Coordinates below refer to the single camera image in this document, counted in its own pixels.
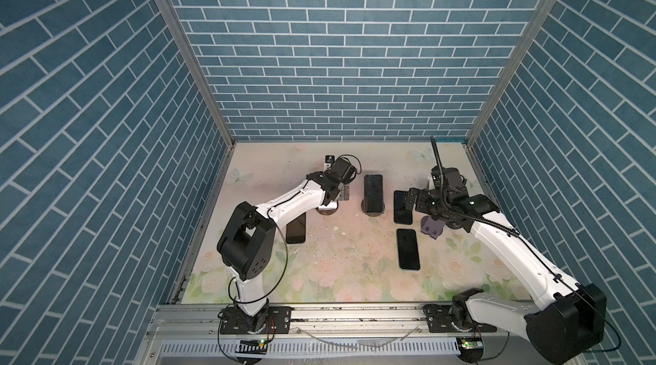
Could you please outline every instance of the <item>blue brick wall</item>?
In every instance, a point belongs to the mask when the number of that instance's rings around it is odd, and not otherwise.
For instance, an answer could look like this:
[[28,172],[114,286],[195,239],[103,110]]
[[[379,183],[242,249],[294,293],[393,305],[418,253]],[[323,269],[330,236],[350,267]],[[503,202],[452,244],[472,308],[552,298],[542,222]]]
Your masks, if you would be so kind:
[[538,0],[172,0],[238,140],[462,141]]
[[123,364],[225,144],[152,0],[0,0],[0,364]]
[[626,344],[590,363],[656,353],[655,12],[558,0],[474,145],[511,221],[606,293]]

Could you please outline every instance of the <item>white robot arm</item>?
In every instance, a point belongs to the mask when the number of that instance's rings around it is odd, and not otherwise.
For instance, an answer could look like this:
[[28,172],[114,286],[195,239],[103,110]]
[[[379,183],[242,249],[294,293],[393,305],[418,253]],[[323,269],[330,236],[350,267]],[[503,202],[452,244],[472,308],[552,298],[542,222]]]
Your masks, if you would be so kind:
[[[324,205],[326,192],[321,186],[312,180],[302,181],[296,188],[288,191],[284,195],[255,206],[257,213],[263,217],[268,217],[275,222],[275,225],[281,230],[289,222],[299,217],[303,213]],[[326,207],[330,207],[334,202],[330,202]],[[264,262],[258,267],[266,267]],[[233,267],[230,267],[234,277],[237,279],[237,295],[239,301],[252,301],[264,295],[264,286],[262,283],[262,274],[254,278],[242,280],[240,274]],[[250,304],[238,304],[240,309],[250,316],[255,316],[259,310],[267,303],[266,298],[259,299]]]
[[[477,324],[503,328],[530,341],[548,361],[561,364],[603,339],[605,295],[556,267],[515,230],[499,208],[483,195],[469,197],[456,168],[432,170],[433,189],[409,189],[406,208],[415,207],[451,229],[464,229],[487,245],[526,287],[533,303],[508,301],[472,288],[453,298],[451,316],[457,328]],[[355,177],[343,158],[288,193],[260,205],[238,205],[217,250],[237,279],[242,317],[253,331],[261,328],[268,308],[261,272],[271,256],[275,229],[301,214],[334,204],[339,189]]]
[[336,199],[344,184],[352,181],[356,168],[343,156],[323,172],[308,174],[306,180],[274,200],[251,206],[237,205],[217,244],[223,262],[237,283],[238,312],[256,331],[262,328],[268,308],[262,271],[269,263],[275,231],[313,208],[337,208]]

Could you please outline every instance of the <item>metal rail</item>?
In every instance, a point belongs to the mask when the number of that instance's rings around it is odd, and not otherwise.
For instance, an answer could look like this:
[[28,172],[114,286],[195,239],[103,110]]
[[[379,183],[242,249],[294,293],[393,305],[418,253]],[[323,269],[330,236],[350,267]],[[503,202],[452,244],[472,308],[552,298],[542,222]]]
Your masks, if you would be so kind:
[[217,100],[212,94],[209,83],[207,83],[207,78],[205,78],[205,75],[203,74],[201,65],[196,58],[196,54],[193,52],[192,45],[189,43],[189,38],[187,38],[187,35],[182,28],[182,24],[178,19],[173,4],[170,0],[155,0],[155,3],[160,9],[160,14],[173,37],[173,41],[175,41],[175,44],[180,50],[180,55],[184,59],[187,69],[189,69],[189,72],[192,74],[193,81],[196,83],[196,87],[198,87],[198,91],[201,93],[203,101],[207,105],[209,113],[212,115],[212,119],[214,119],[218,131],[221,133],[221,136],[223,136],[228,147],[232,148],[235,144],[235,140],[218,109]]
[[513,79],[515,72],[520,67],[521,61],[524,59],[526,52],[531,47],[533,40],[537,36],[540,28],[545,23],[549,12],[554,7],[556,0],[539,0],[531,20],[526,25],[524,32],[521,34],[520,40],[517,42],[517,46],[510,53],[510,58],[506,62],[506,66],[501,69],[501,73],[496,79],[495,85],[492,87],[488,100],[483,104],[480,113],[476,117],[474,125],[471,127],[467,133],[466,142],[467,145],[472,146],[474,142],[478,139],[483,127],[488,121],[490,115],[494,111],[496,104],[498,103],[501,96],[503,96],[510,80]]

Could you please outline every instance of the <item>smartphone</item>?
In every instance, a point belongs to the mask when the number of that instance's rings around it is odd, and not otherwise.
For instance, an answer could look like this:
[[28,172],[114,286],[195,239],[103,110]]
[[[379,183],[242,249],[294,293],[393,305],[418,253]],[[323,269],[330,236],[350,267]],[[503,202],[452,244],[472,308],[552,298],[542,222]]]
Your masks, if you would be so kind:
[[397,224],[412,224],[412,210],[406,210],[407,191],[394,191],[394,222]]
[[402,270],[419,271],[419,249],[416,232],[412,229],[397,229],[396,244],[399,249],[399,267]]
[[303,244],[305,242],[305,213],[287,223],[287,244]]
[[365,176],[365,198],[362,209],[365,213],[382,213],[385,204],[382,200],[382,175],[367,174]]

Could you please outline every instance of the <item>table surface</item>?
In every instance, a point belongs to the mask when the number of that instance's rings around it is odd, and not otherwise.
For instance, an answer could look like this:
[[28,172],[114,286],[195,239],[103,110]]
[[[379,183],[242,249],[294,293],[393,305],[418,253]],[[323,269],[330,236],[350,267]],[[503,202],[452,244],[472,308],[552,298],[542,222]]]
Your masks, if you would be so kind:
[[[460,143],[438,143],[445,167],[457,167],[468,180],[470,195],[482,193]],[[464,230],[423,235],[413,211],[412,225],[393,221],[393,192],[426,187],[435,159],[426,143],[238,143],[196,259],[183,304],[225,304],[230,273],[217,242],[234,207],[269,201],[296,187],[306,174],[322,170],[326,155],[351,154],[362,174],[350,184],[350,199],[336,213],[307,212],[306,242],[289,245],[289,266],[269,296],[274,303],[348,301],[450,301],[470,287],[503,298],[530,299],[526,289],[488,247]],[[365,174],[382,174],[385,212],[365,215],[360,203]],[[416,231],[421,269],[402,271],[396,230]],[[263,273],[270,290],[282,272],[285,249],[275,236],[271,261]]]

